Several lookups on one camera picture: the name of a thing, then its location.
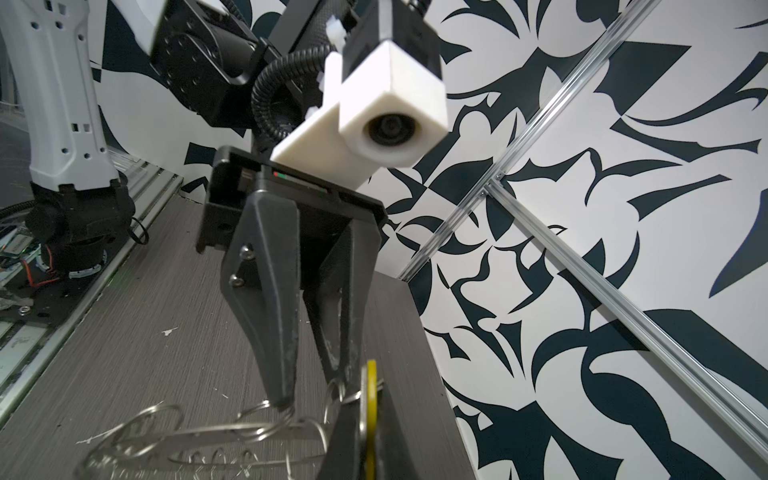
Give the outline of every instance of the metal ring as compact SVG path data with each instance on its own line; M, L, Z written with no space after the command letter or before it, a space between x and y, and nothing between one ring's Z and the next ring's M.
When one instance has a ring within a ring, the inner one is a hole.
M243 417L246 417L248 415L251 415L255 412L259 412L260 410L268 409L272 406L270 404L269 400L264 400L259 405L243 410L242 412L237 414L237 419L241 420ZM235 436L243 443L251 443L251 442L262 442L263 440L268 439L272 435L275 435L280 430L285 429L293 420L293 416L296 413L296 410L293 406L289 406L288 408L284 409L280 413L280 418L277 420L277 422L272 423L268 427L259 427L257 428L253 433L240 433L237 432Z
M344 383L342 383L342 380L339 377L336 377L335 379L331 379L330 382L328 382L328 386L326 388L326 401L323 405L323 424L328 425L328 412L331 408L331 406L334 403L333 400L333 387L336 387L336 392L339 394L339 404L341 404L344 401L344 393L346 391L346 386Z
M384 379L380 379L378 382L376 382L376 391L381 392L384 389ZM357 392L353 393L350 396L347 396L343 401L342 405L348 405L350 403L357 402L360 400L362 390L358 390Z
M323 427L320 422L313 419L312 417L302 417L299 419L299 422L306 422L309 423L311 426L315 427L317 429L317 432L320 434L320 441L323 444L323 452L328 452L328 432L326 432L325 427Z
M357 428L359 430L359 447L360 451L366 450L366 439L368 437L368 396L366 392L368 390L368 366L363 365L360 368L360 391L357 392L360 400L360 412L359 422Z
M288 455L288 450L286 450L286 471L288 472L288 480L296 480L290 471L290 455Z
M110 435L107 439L104 440L104 442L111 440L109 447L106 448L107 451L105 454L110 455L117 460L128 460L131 458L141 457L142 455L146 455L147 453L151 452L155 447L157 447L157 445L160 444L160 439L158 439L156 442L146 445L136 452L129 452L127 449L129 449L131 445L122 447L121 443L130 442L131 439L122 438L122 435L126 432L129 432L130 428L135 426L137 422L144 421L146 418L152 419L152 427L154 427L154 416L165 410L174 410L179 415L178 420L176 421L176 425L174 426L174 431L178 430L181 427L181 424L184 422L184 412L182 412L181 407L178 405L153 405L144 410L141 410L134 416L134 418L125 422L114 434Z
M257 461L259 460L259 458L256 456L256 454L251 452L249 449L243 450L243 452L240 453L240 457L243 459L243 462L238 464L238 466L240 467L240 471L237 473L237 475L235 475L235 477L239 477L240 473L244 473L246 478L250 477L250 466L247 463L245 463L246 455L250 455L250 456L254 457Z
M214 450L214 453L212 453L210 456L210 464L213 465L213 467L210 469L210 480L214 480L214 473L216 472L216 467L219 465L216 463L216 459L219 457L224 459L224 463L221 465L228 465L227 456L221 451L221 449Z

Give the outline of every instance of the camera lens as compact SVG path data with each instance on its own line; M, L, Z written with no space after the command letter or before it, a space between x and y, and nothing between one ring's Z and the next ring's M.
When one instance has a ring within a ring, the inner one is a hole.
M402 145L413 137L416 122L401 114L387 114L376 117L368 123L371 140L385 147Z

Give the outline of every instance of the black cable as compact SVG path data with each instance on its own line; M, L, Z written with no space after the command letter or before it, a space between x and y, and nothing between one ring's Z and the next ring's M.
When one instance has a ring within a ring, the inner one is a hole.
M36 203L37 201L35 200L28 200L25 202L21 202L20 204L11 205L10 207L3 208L0 210L0 220L6 217L10 217L13 214L17 214L18 212L29 210L30 208L34 207Z
M424 18L424 15L427 14L429 4L431 3L432 0L408 0L408 6L411 8L411 10L418 12L422 18Z
M232 14L234 18L237 18L243 23L247 23L245 21L245 17L243 17L243 13L240 11L237 5L235 5L233 0L221 0L221 3L224 4L224 6L227 8L227 10L230 11L230 14Z
M149 243L149 232L147 232L147 228L144 225L142 225L139 219L137 219L136 217L131 217L131 220L134 220L136 223L138 223L139 227L141 227L141 229L144 232L137 237L136 234L134 233L134 229L129 227L128 236L131 237L131 239L134 242L138 243L139 245L146 245L147 243Z
M20 263L22 260L20 258L13 258L13 257L0 257L0 270L6 270L8 268L11 268L17 263Z
M272 97L288 81L307 74L320 73L330 52L330 45L292 51L273 61L262 70L256 82L253 83L253 90L250 95L253 118L261 131L275 141L281 141L290 134L290 131L283 125L275 122L272 112Z

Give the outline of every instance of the red wire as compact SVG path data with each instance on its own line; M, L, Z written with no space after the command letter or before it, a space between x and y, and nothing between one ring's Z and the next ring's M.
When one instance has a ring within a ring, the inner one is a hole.
M48 248L48 245L45 246L45 249L48 251L48 263L51 264L48 266L48 271L53 273L55 272L55 270L53 270L53 254L51 253L51 249Z
M51 255L51 249L48 248L48 245L45 246L45 249L48 251L48 262L51 264L48 267L48 271L53 273L53 256ZM61 280L61 278L53 278L40 283L35 283L35 281L32 279L32 272L29 270L29 265L27 264L26 260L22 259L22 263L24 264L24 270L27 270L27 281L29 282L29 286L40 286L45 285L46 283L58 282Z

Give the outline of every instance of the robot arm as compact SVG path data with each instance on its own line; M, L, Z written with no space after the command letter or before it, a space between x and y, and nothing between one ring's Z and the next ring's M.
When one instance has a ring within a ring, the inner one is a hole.
M219 0L112 1L181 104L211 126L253 130L250 153L217 152L197 249L226 250L220 288L268 405L293 415L303 297L326 381L341 397L359 392L342 400L317 478L415 480L387 391L360 368L386 211L355 190L380 167L413 165L447 133L429 3L372 0L359 18L348 0L292 0L270 37L257 38ZM31 134L38 204L27 226L54 256L73 259L71 269L99 257L134 212L101 132L87 5L12 0L0 16ZM208 433L194 441L221 441ZM155 439L149 455L114 461L163 469L170 456L154 453L174 442Z

